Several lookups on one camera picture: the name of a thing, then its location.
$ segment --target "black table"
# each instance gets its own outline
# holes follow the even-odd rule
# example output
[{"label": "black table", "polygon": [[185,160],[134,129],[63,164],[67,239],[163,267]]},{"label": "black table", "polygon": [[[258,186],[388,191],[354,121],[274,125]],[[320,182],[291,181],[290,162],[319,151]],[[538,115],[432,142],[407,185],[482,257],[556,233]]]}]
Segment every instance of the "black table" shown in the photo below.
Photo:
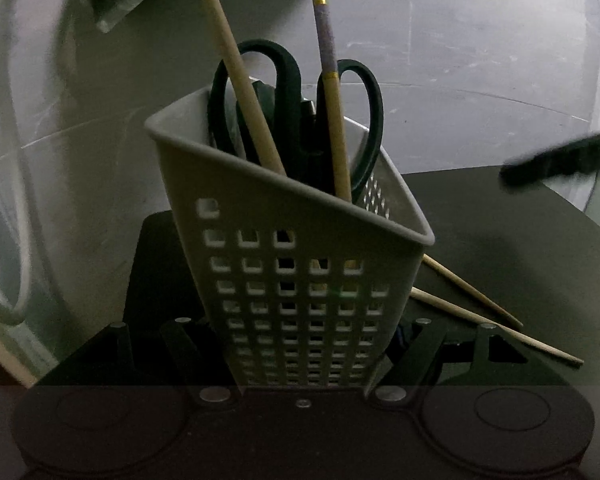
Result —
[{"label": "black table", "polygon": [[[584,359],[576,369],[538,352],[594,409],[596,431],[581,470],[600,478],[600,227],[545,186],[510,194],[497,176],[498,168],[474,168],[404,178],[436,235],[427,253],[524,322],[525,333]],[[147,259],[152,264],[143,266]],[[202,315],[183,273],[170,213],[150,217],[126,298],[130,327],[154,330],[168,319]],[[424,265],[416,286],[499,320]],[[411,300],[403,319],[416,317],[467,324]]]}]

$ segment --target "screw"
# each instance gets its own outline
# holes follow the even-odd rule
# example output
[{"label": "screw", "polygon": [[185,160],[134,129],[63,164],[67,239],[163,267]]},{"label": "screw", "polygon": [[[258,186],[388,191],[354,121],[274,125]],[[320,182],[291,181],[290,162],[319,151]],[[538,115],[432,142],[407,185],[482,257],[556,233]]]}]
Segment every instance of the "screw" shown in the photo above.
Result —
[{"label": "screw", "polygon": [[311,401],[309,399],[298,399],[296,400],[296,407],[298,408],[310,408]]},{"label": "screw", "polygon": [[398,402],[407,396],[407,392],[400,386],[379,386],[376,388],[376,397],[382,402]]},{"label": "screw", "polygon": [[200,399],[205,402],[225,402],[231,399],[231,392],[224,386],[208,386],[200,390]]}]

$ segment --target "basket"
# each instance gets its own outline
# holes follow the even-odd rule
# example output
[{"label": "basket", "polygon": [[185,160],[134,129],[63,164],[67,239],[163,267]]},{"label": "basket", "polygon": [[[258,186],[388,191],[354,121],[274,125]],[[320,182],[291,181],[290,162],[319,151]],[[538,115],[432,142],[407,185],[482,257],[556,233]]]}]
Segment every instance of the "basket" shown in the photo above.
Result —
[{"label": "basket", "polygon": [[[434,241],[420,207],[384,150],[356,205],[220,152],[207,101],[200,90],[145,125],[235,380],[366,385]],[[347,120],[347,145],[366,131]]]}]

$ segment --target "chopstick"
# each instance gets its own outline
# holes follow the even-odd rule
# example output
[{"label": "chopstick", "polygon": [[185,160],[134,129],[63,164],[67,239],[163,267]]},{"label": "chopstick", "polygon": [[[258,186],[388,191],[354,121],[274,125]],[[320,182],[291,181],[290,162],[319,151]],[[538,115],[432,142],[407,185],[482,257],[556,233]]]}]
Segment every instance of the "chopstick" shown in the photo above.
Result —
[{"label": "chopstick", "polygon": [[422,261],[423,261],[423,263],[427,264],[429,267],[431,267],[432,269],[434,269],[436,272],[438,272],[439,274],[441,274],[442,276],[444,276],[446,279],[448,279],[449,281],[455,283],[462,290],[464,290],[465,292],[469,293],[476,300],[480,301],[485,306],[489,307],[491,310],[496,311],[502,317],[505,317],[517,329],[521,329],[524,326],[522,324],[522,322],[520,322],[518,319],[516,319],[514,316],[512,316],[509,312],[507,312],[506,310],[504,310],[497,303],[491,301],[489,298],[487,298],[483,293],[481,293],[473,285],[470,285],[465,280],[463,280],[462,278],[460,278],[460,276],[452,273],[449,269],[447,269],[446,267],[444,267],[442,264],[439,264],[431,256],[427,256],[425,254],[422,257]]},{"label": "chopstick", "polygon": [[333,181],[336,196],[351,202],[351,177],[347,163],[347,146],[344,137],[344,114],[340,97],[340,77],[335,54],[333,30],[327,0],[313,0],[315,27],[318,31],[318,47],[322,65],[324,100],[333,160]]},{"label": "chopstick", "polygon": [[426,304],[433,306],[435,308],[438,308],[440,310],[444,310],[445,312],[447,312],[448,314],[452,314],[453,316],[461,317],[462,319],[472,321],[476,324],[492,323],[494,325],[499,326],[501,329],[503,329],[505,332],[507,332],[513,338],[517,339],[521,343],[524,343],[525,345],[531,346],[533,348],[541,350],[542,352],[551,354],[555,357],[559,357],[560,359],[564,359],[575,365],[584,364],[584,361],[582,359],[579,359],[570,354],[567,354],[567,352],[558,350],[557,348],[549,346],[546,343],[538,341],[537,339],[533,339],[532,337],[529,337],[528,335],[521,334],[520,332],[516,332],[512,328],[501,325],[500,323],[496,323],[495,321],[492,321],[491,319],[487,319],[486,317],[480,316],[479,314],[471,312],[470,310],[466,310],[460,306],[457,306],[456,304],[449,303],[448,301],[442,300],[442,298],[438,298],[437,296],[429,294],[428,292],[424,292],[423,290],[420,290],[419,288],[413,287],[411,289],[410,296],[415,300],[421,301],[423,303],[426,303]]},{"label": "chopstick", "polygon": [[264,168],[286,175],[280,155],[269,131],[269,126],[260,108],[256,92],[251,86],[247,69],[240,57],[240,51],[229,27],[220,0],[201,0],[211,25],[216,47],[234,86],[235,96],[247,124],[253,145]]}]

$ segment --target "basket hole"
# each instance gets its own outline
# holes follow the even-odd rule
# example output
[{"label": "basket hole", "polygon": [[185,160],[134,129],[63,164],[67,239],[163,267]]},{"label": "basket hole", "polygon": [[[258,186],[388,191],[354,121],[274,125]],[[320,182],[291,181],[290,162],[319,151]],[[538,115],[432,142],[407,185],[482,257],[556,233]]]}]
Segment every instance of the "basket hole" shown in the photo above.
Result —
[{"label": "basket hole", "polygon": [[368,316],[380,316],[382,314],[383,308],[384,304],[382,303],[372,303],[367,306],[366,314]]},{"label": "basket hole", "polygon": [[358,296],[358,284],[357,283],[345,283],[340,288],[340,296],[342,298],[355,298]]},{"label": "basket hole", "polygon": [[239,314],[240,303],[237,301],[224,300],[222,302],[222,310],[224,310],[227,314]]},{"label": "basket hole", "polygon": [[296,261],[293,258],[276,258],[276,272],[278,274],[295,274]]},{"label": "basket hole", "polygon": [[309,274],[314,276],[325,276],[329,273],[329,259],[318,258],[313,259],[309,262]]},{"label": "basket hole", "polygon": [[196,200],[196,211],[200,218],[213,219],[220,217],[220,206],[215,198],[199,198]]},{"label": "basket hole", "polygon": [[326,303],[312,303],[309,305],[310,316],[326,316],[327,304]]},{"label": "basket hole", "polygon": [[216,282],[216,287],[218,288],[218,292],[220,294],[235,294],[234,282],[229,282],[228,280],[220,280]]},{"label": "basket hole", "polygon": [[235,317],[235,318],[230,317],[229,319],[226,320],[226,324],[229,328],[231,328],[233,330],[244,328],[244,321],[237,317]]},{"label": "basket hole", "polygon": [[343,303],[338,305],[339,316],[353,316],[356,313],[356,305],[353,303]]},{"label": "basket hole", "polygon": [[336,323],[337,332],[351,332],[351,322],[340,320]]},{"label": "basket hole", "polygon": [[280,303],[280,314],[292,316],[298,313],[298,306],[295,303]]},{"label": "basket hole", "polygon": [[253,326],[256,330],[271,330],[271,322],[266,319],[254,319]]},{"label": "basket hole", "polygon": [[265,287],[263,282],[247,282],[247,294],[250,296],[263,296]]},{"label": "basket hole", "polygon": [[259,258],[243,258],[242,271],[245,274],[260,274],[262,272],[262,260]]},{"label": "basket hole", "polygon": [[309,283],[309,296],[312,298],[326,296],[328,286],[326,283]]},{"label": "basket hole", "polygon": [[282,330],[287,332],[294,332],[298,330],[298,322],[297,321],[283,321],[282,322]]},{"label": "basket hole", "polygon": [[246,334],[231,334],[231,339],[236,344],[249,344],[249,338]]},{"label": "basket hole", "polygon": [[229,265],[229,258],[224,256],[212,256],[209,258],[211,264],[211,270],[213,272],[231,272],[231,265]]},{"label": "basket hole", "polygon": [[360,276],[362,274],[362,260],[345,260],[344,275]]},{"label": "basket hole", "polygon": [[293,249],[296,246],[296,234],[289,229],[274,232],[273,246],[277,249]]},{"label": "basket hole", "polygon": [[362,332],[377,332],[378,323],[376,321],[365,321],[362,327]]},{"label": "basket hole", "polygon": [[324,330],[324,322],[312,320],[309,323],[309,330],[312,332],[322,332]]},{"label": "basket hole", "polygon": [[296,294],[296,284],[294,282],[279,282],[278,293],[280,296],[294,296]]},{"label": "basket hole", "polygon": [[374,283],[371,288],[372,298],[386,298],[389,295],[388,283]]},{"label": "basket hole", "polygon": [[224,233],[218,229],[205,229],[202,235],[207,247],[222,248],[226,243]]},{"label": "basket hole", "polygon": [[243,249],[256,249],[260,246],[260,237],[255,229],[238,230],[238,247]]},{"label": "basket hole", "polygon": [[253,303],[251,303],[251,312],[253,312],[254,314],[268,314],[269,307],[266,303],[254,301]]}]

